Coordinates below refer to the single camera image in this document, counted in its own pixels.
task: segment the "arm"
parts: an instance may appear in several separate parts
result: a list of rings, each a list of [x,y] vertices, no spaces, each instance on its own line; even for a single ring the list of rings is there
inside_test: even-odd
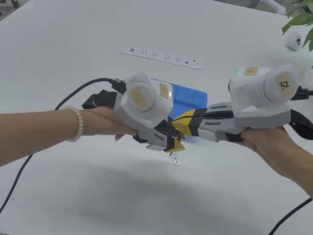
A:
[[[313,198],[313,156],[299,147],[283,127],[247,129],[239,143],[257,154],[277,173],[297,183]]]
[[[83,135],[136,135],[113,110],[81,110]],[[76,136],[78,120],[72,110],[0,114],[0,166],[52,147]]]

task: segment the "green plant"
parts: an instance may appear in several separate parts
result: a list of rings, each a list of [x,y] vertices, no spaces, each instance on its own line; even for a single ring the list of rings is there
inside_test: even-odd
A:
[[[288,13],[288,18],[290,15],[297,9],[301,9],[304,6],[308,6],[313,3],[313,0],[304,0],[299,4],[295,4],[295,7]],[[282,27],[283,34],[286,33],[286,31],[293,25],[312,25],[313,24],[313,14],[309,13],[302,13],[294,17],[292,20],[290,20],[284,27]],[[308,32],[302,48],[309,43],[309,51],[313,50],[313,28]]]

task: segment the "number 32 label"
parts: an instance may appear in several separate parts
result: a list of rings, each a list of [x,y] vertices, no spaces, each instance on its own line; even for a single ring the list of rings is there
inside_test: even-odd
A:
[[[276,84],[283,98],[289,98],[297,90],[297,87],[290,85],[290,75],[287,72],[283,72],[276,77]]]

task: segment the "forearm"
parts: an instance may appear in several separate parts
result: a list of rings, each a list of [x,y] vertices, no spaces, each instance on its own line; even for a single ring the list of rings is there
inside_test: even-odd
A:
[[[72,110],[0,114],[0,166],[75,137]]]
[[[293,171],[293,180],[313,198],[313,156],[302,148],[290,154],[296,158]]]

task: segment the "plant leaf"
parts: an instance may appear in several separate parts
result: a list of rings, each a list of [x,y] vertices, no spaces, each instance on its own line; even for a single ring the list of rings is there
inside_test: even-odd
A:
[[[283,28],[283,34],[290,28],[292,25],[303,25],[307,24],[305,23],[307,18],[310,16],[310,14],[302,13],[300,15],[297,15],[295,18],[293,18],[291,21],[289,21]]]
[[[291,10],[287,13],[288,18],[291,16],[291,14],[292,14],[296,9],[298,9],[298,7],[295,7],[295,8],[293,8],[293,9],[291,9]]]
[[[297,4],[297,8],[303,7],[303,6],[308,6],[308,5],[310,5],[311,3],[313,3],[313,0],[304,0],[302,3]]]
[[[313,28],[308,32],[307,37],[304,40],[302,48],[310,41],[313,40]]]
[[[313,41],[310,41],[309,43],[309,51],[313,50]]]
[[[309,14],[304,24],[309,24],[313,22],[313,14]]]

